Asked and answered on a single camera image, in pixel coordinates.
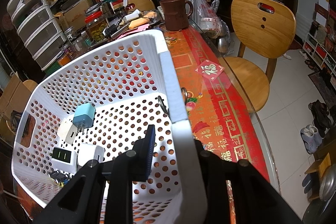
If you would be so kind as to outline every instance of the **jar with red lid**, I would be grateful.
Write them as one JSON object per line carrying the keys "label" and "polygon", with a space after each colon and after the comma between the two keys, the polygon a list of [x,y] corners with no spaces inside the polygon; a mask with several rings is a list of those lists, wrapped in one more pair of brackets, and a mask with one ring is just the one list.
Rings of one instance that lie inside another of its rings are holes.
{"label": "jar with red lid", "polygon": [[100,10],[100,6],[94,5],[88,9],[86,12],[85,23],[88,33],[93,41],[99,42],[105,39],[103,30],[109,26],[109,23]]}

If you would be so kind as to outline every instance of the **laundry basket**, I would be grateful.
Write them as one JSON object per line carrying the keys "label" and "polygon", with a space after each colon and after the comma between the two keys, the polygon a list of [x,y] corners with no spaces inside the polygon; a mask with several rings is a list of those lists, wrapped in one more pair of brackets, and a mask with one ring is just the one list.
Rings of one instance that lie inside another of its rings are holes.
{"label": "laundry basket", "polygon": [[[158,95],[170,117],[159,106]],[[58,137],[58,127],[87,102],[96,108],[94,125],[69,145]],[[31,142],[25,147],[22,133],[33,118]],[[158,30],[88,52],[37,86],[17,130],[13,176],[45,207],[60,190],[47,175],[53,170],[54,147],[78,152],[82,143],[100,145],[104,161],[109,161],[132,149],[148,124],[155,125],[156,145],[148,180],[133,182],[134,221],[202,223],[207,201],[201,169],[172,58]]]}

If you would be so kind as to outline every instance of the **light blue power adapter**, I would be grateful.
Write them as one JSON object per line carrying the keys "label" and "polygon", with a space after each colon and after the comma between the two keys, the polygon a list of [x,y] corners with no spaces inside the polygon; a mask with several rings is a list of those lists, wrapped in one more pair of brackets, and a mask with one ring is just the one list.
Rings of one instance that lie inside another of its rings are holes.
{"label": "light blue power adapter", "polygon": [[84,134],[85,128],[93,126],[96,109],[90,103],[80,105],[75,111],[72,123],[77,127],[77,133],[82,131]]}

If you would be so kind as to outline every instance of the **red fu character sticker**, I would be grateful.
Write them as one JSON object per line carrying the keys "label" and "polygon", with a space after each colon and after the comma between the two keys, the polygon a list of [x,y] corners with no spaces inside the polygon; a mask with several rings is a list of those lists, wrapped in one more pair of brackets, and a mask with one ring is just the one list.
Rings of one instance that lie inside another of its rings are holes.
{"label": "red fu character sticker", "polygon": [[195,71],[201,74],[203,77],[214,81],[223,70],[224,68],[222,66],[209,60],[205,60],[197,67]]}

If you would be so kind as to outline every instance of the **brown mug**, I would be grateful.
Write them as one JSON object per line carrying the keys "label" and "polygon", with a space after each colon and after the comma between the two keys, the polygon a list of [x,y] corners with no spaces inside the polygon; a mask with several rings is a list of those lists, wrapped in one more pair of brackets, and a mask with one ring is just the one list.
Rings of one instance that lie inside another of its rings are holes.
{"label": "brown mug", "polygon": [[[185,5],[190,6],[187,14]],[[178,31],[189,26],[188,18],[194,11],[193,4],[188,0],[161,0],[160,5],[165,15],[166,28],[168,31]]]}

